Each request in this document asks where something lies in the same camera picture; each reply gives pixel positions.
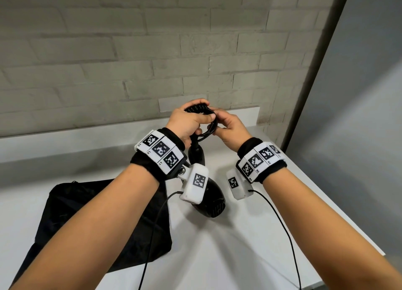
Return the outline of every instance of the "black fabric pouch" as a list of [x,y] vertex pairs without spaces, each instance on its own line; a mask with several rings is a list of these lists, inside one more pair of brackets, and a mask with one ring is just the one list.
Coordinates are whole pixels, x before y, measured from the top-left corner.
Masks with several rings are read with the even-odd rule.
[[[23,264],[13,280],[13,284],[24,273],[52,236],[111,181],[113,179],[84,183],[74,181],[58,184],[50,191],[35,236],[35,243],[29,249]],[[145,208],[127,244],[124,246],[123,251],[108,272],[133,267],[146,262],[153,222],[166,199],[166,185],[164,182],[161,182],[155,195]],[[149,261],[152,262],[168,253],[171,248],[172,238],[169,228],[169,210],[167,206],[164,206],[155,226]]]

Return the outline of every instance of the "black cable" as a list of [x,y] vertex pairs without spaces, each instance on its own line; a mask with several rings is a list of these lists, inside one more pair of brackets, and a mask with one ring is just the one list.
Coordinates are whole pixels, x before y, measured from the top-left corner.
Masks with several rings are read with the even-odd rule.
[[[204,103],[200,103],[197,105],[190,106],[186,109],[184,109],[185,112],[192,112],[192,113],[202,113],[202,114],[214,114],[214,112],[208,108],[208,106]],[[206,139],[208,136],[212,135],[216,128],[218,127],[218,120],[215,118],[215,120],[212,121],[211,125],[209,126],[208,130],[206,132],[203,132],[200,135],[193,134],[191,135],[191,141],[196,140],[197,142],[200,142],[204,139]]]
[[279,217],[279,215],[278,215],[278,213],[276,212],[274,206],[269,202],[269,200],[268,200],[267,198],[265,198],[265,196],[264,196],[263,194],[261,194],[259,191],[255,191],[255,190],[249,190],[249,191],[254,191],[254,192],[256,192],[256,193],[259,194],[261,197],[263,197],[266,202],[268,202],[268,204],[269,204],[269,205],[272,207],[272,209],[274,210],[274,212],[275,212],[276,216],[278,217],[279,221],[281,222],[281,225],[282,225],[283,229],[285,230],[286,235],[289,237],[290,246],[292,247],[293,258],[294,258],[294,260],[295,260],[296,271],[297,271],[297,273],[298,273],[298,278],[299,278],[299,289],[301,290],[300,274],[299,274],[298,263],[296,262],[295,250],[294,250],[294,248],[293,248],[292,239],[290,238],[290,235],[289,235],[287,229],[285,228],[285,226],[284,226],[284,224],[283,224],[283,222],[282,222],[282,219]]
[[147,265],[148,265],[149,256],[151,255],[151,246],[152,246],[153,232],[155,231],[155,226],[156,226],[156,223],[157,223],[157,221],[158,221],[158,219],[159,219],[159,215],[160,215],[160,213],[161,213],[161,211],[162,211],[164,205],[168,202],[169,198],[172,197],[173,195],[176,195],[176,194],[183,194],[183,192],[182,192],[182,191],[175,191],[173,194],[171,194],[171,195],[165,200],[165,202],[162,204],[162,206],[160,207],[159,212],[158,212],[158,214],[157,214],[157,216],[156,216],[156,219],[155,219],[155,221],[153,222],[153,228],[152,228],[152,233],[151,233],[151,239],[150,239],[150,241],[149,241],[148,256],[147,256],[147,260],[146,260],[146,262],[145,262],[144,271],[142,272],[141,282],[139,283],[138,290],[141,289],[142,282],[143,282],[144,276],[145,276],[145,270],[147,270]]

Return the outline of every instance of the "forearm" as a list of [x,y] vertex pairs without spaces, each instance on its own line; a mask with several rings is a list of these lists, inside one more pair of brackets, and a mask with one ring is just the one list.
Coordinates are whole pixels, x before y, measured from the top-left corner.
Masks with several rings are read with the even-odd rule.
[[12,290],[94,289],[157,189],[145,168],[130,164],[53,236]]
[[329,286],[399,289],[398,272],[288,169],[263,182],[294,239]]

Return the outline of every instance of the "hand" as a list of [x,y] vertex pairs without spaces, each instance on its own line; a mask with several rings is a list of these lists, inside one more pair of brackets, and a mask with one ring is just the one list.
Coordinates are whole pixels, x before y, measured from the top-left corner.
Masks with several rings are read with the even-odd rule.
[[172,130],[180,140],[184,142],[186,149],[191,145],[190,135],[193,133],[197,135],[202,133],[200,124],[210,124],[215,120],[214,114],[203,115],[184,111],[184,109],[200,103],[209,105],[206,99],[192,100],[180,108],[175,109],[170,115],[170,119],[166,125],[166,128]]
[[209,108],[216,114],[218,123],[226,126],[226,128],[221,128],[218,126],[214,132],[214,136],[220,137],[225,145],[231,150],[237,152],[245,141],[247,141],[249,138],[252,138],[237,115],[230,114],[227,111],[219,108]]

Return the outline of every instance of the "person's left hand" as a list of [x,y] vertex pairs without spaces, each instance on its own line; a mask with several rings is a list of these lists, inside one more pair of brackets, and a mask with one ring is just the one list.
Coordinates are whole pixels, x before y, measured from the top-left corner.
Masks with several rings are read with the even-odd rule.
[[197,135],[202,133],[200,124],[210,124],[215,120],[215,114],[203,115],[184,111],[184,109],[200,103],[209,105],[209,101],[206,99],[192,100],[180,108],[176,108],[170,115],[168,124],[165,126],[172,130],[180,140],[184,142],[186,149],[191,145],[190,135],[193,133]]

